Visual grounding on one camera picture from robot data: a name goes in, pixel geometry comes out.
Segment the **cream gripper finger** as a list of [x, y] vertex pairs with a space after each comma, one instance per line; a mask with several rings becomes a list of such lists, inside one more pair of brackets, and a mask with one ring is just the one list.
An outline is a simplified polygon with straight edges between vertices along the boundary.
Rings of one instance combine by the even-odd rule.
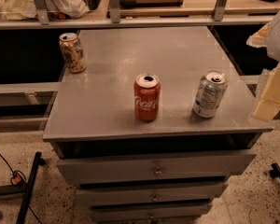
[[265, 48], [267, 46], [267, 36], [270, 26], [271, 24], [269, 22], [263, 25], [246, 40], [246, 44], [253, 48]]
[[280, 111], [280, 63], [272, 70], [264, 69], [259, 76], [256, 102], [252, 116], [272, 120]]

